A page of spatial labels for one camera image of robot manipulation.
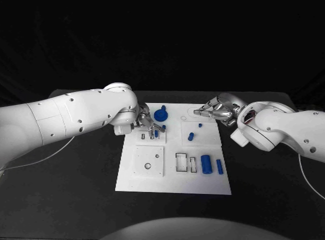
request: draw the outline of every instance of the blue object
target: blue object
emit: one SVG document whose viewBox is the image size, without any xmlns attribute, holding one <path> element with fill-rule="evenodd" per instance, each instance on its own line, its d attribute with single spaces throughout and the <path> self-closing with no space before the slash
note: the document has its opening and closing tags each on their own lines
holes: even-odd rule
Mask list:
<svg viewBox="0 0 325 240">
<path fill-rule="evenodd" d="M 204 174 L 212 173 L 212 167 L 211 167 L 211 161 L 209 161 L 209 155 L 202 155 L 199 157 L 201 160 L 201 169 Z"/>
<path fill-rule="evenodd" d="M 189 133 L 188 141 L 192 141 L 194 133 Z"/>
<path fill-rule="evenodd" d="M 221 169 L 221 160 L 217 159 L 215 160 L 215 163 L 217 163 L 217 170 L 218 170 L 218 174 L 222 174 L 222 169 Z"/>
<path fill-rule="evenodd" d="M 155 121 L 162 122 L 168 119 L 168 112 L 165 111 L 165 105 L 162 105 L 160 109 L 153 113 Z"/>
</svg>

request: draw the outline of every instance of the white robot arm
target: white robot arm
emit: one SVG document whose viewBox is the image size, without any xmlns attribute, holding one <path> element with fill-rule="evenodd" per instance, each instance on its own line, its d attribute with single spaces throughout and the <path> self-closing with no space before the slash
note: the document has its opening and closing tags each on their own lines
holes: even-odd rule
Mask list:
<svg viewBox="0 0 325 240">
<path fill-rule="evenodd" d="M 0 169 L 32 149 L 87 133 L 106 124 L 114 135 L 153 124 L 149 108 L 137 104 L 130 87 L 117 82 L 104 89 L 67 93 L 43 101 L 0 107 Z"/>
<path fill-rule="evenodd" d="M 277 102 L 247 104 L 234 95 L 221 93 L 194 114 L 221 120 L 227 127 L 237 123 L 230 137 L 241 147 L 250 142 L 260 150 L 270 151 L 283 143 L 303 157 L 325 163 L 325 112 L 294 112 Z"/>
</svg>

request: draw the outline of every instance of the white board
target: white board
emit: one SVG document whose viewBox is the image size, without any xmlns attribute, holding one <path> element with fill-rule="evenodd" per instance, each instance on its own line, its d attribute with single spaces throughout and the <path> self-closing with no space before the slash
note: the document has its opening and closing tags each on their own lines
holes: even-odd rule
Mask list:
<svg viewBox="0 0 325 240">
<path fill-rule="evenodd" d="M 142 127 L 125 135 L 114 190 L 231 195 L 217 123 L 214 119 L 192 114 L 192 110 L 198 109 L 202 104 L 146 103 L 146 105 L 152 119 L 153 112 L 165 105 L 168 119 L 163 122 L 155 119 L 153 121 L 159 126 L 165 125 L 166 133 L 159 133 L 159 139 L 149 139 L 146 128 Z M 194 132 L 192 141 L 186 139 L 189 132 Z M 143 158 L 140 158 L 140 151 L 146 152 Z M 176 153 L 186 154 L 186 172 L 176 171 Z M 211 174 L 202 174 L 201 155 L 209 155 Z M 192 173 L 191 157 L 195 158 L 196 168 L 196 172 Z M 217 171 L 217 159 L 221 159 L 222 174 Z M 149 169 L 143 168 L 146 163 L 153 163 L 155 168 L 152 165 L 148 165 Z"/>
</svg>

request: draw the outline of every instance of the white cable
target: white cable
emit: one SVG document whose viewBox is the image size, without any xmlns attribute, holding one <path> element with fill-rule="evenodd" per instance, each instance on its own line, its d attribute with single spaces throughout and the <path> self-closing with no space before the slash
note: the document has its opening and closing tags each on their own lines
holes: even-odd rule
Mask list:
<svg viewBox="0 0 325 240">
<path fill-rule="evenodd" d="M 320 198 L 325 200 L 325 197 L 320 195 L 320 193 L 314 190 L 314 188 L 312 187 L 310 183 L 307 182 L 307 178 L 306 178 L 304 173 L 303 173 L 303 170 L 301 170 L 301 165 L 300 165 L 300 173 L 301 173 L 301 175 L 303 175 L 303 178 L 304 178 L 304 181 L 306 181 L 309 187 L 312 188 L 312 190 L 314 191 L 314 193 L 320 196 Z"/>
<path fill-rule="evenodd" d="M 70 143 L 70 141 L 73 140 L 73 138 L 74 138 L 74 137 L 70 138 L 68 142 L 67 142 L 66 145 L 58 149 L 58 151 L 68 145 L 68 143 Z M 20 166 L 12 166 L 12 167 L 0 169 L 0 172 L 1 172 L 1 171 L 5 171 L 5 170 L 9 170 L 9 169 L 15 169 L 15 168 L 20 168 L 20 167 L 30 166 L 30 165 L 32 165 L 32 164 L 37 164 L 37 163 L 43 162 L 44 160 L 47 160 L 54 154 L 51 154 L 47 158 L 44 158 L 44 159 L 41 159 L 41 160 L 38 160 L 38 161 L 35 161 L 35 162 L 32 162 L 32 163 L 28 163 L 28 164 L 20 165 Z"/>
</svg>

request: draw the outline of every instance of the black table surface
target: black table surface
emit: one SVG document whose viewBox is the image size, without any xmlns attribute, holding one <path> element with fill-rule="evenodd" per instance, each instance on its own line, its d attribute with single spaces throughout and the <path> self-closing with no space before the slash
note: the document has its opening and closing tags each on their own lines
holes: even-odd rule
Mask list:
<svg viewBox="0 0 325 240">
<path fill-rule="evenodd" d="M 55 90 L 51 97 L 76 90 Z M 232 92 L 245 102 L 274 101 L 294 108 L 280 92 Z M 135 91 L 146 103 L 204 104 L 219 92 Z M 230 139 L 218 123 L 231 195 L 114 191 L 125 136 L 113 127 L 77 136 L 44 162 L 12 169 L 0 180 L 0 237 L 99 239 L 132 224 L 171 217 L 202 217 L 260 227 L 290 239 L 325 239 L 325 200 L 301 177 L 297 154 L 283 144 L 270 152 Z M 47 157 L 68 139 L 17 159 Z M 304 174 L 325 195 L 325 163 L 301 157 Z"/>
</svg>

